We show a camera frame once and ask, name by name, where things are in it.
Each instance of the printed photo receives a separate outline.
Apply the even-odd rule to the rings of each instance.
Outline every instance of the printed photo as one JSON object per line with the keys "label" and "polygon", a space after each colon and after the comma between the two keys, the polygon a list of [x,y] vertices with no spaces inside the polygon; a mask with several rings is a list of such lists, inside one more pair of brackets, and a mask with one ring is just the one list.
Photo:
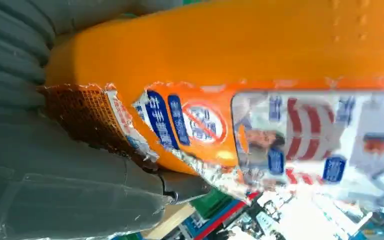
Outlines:
{"label": "printed photo", "polygon": [[267,168],[270,149],[286,161],[324,161],[340,147],[343,124],[322,99],[239,93],[232,100],[241,166]]}
{"label": "printed photo", "polygon": [[268,168],[270,148],[282,149],[285,136],[264,117],[268,94],[265,92],[239,93],[232,100],[232,117],[236,136],[239,164],[244,168]]}

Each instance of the red stripe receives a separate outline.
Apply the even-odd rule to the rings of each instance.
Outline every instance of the red stripe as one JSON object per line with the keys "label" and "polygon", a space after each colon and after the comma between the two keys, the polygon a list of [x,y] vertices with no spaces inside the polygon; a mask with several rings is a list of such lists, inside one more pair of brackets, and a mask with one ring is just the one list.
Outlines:
{"label": "red stripe", "polygon": [[285,174],[287,178],[289,179],[290,184],[297,184],[298,180],[294,175],[294,169],[293,168],[286,168]]}
{"label": "red stripe", "polygon": [[317,108],[307,104],[303,105],[302,108],[307,111],[308,117],[310,118],[311,133],[320,134],[322,131],[322,124],[319,114],[317,113]]}
{"label": "red stripe", "polygon": [[290,144],[289,151],[286,154],[286,160],[293,160],[298,153],[298,149],[300,148],[301,138],[293,137],[292,143]]}
{"label": "red stripe", "polygon": [[323,155],[323,158],[322,158],[322,159],[325,159],[325,158],[329,157],[331,154],[332,154],[332,152],[331,152],[331,151],[326,151],[326,152],[324,153],[324,155]]}
{"label": "red stripe", "polygon": [[301,175],[301,178],[302,180],[304,180],[304,183],[308,185],[313,185],[313,179],[309,174],[300,172],[299,175]]}
{"label": "red stripe", "polygon": [[[252,200],[256,196],[258,196],[259,192],[253,192],[250,195],[248,195],[248,199]],[[220,216],[217,220],[215,220],[211,225],[209,225],[204,231],[202,231],[200,234],[198,234],[196,237],[194,237],[194,240],[201,240],[205,238],[208,234],[210,234],[214,229],[216,229],[220,224],[222,224],[226,219],[228,219],[230,216],[232,216],[234,213],[236,213],[239,209],[241,209],[243,206],[245,206],[245,202],[240,201],[235,206],[233,206],[229,211],[227,211],[225,214]]]}
{"label": "red stripe", "polygon": [[323,178],[319,175],[316,175],[315,176],[315,179],[317,180],[317,182],[320,184],[320,185],[323,185],[325,183],[325,181],[323,181]]}
{"label": "red stripe", "polygon": [[302,133],[303,127],[301,126],[301,119],[298,111],[295,110],[296,98],[289,98],[287,100],[287,113],[292,122],[292,131],[295,133]]}
{"label": "red stripe", "polygon": [[331,107],[328,105],[323,105],[323,108],[326,110],[327,115],[329,115],[330,122],[333,123],[335,120],[335,115],[334,115],[334,112],[332,111]]}
{"label": "red stripe", "polygon": [[320,140],[317,138],[310,139],[310,143],[305,152],[304,156],[299,157],[299,160],[310,160],[316,155],[317,149],[319,148]]}

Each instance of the product label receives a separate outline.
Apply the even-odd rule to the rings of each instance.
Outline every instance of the product label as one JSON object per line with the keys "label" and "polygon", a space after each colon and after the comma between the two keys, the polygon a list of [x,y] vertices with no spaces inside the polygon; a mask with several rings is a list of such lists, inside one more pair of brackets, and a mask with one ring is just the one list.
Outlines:
{"label": "product label", "polygon": [[251,190],[318,186],[384,206],[384,93],[155,84],[147,94],[154,102],[136,110],[161,144],[239,166]]}

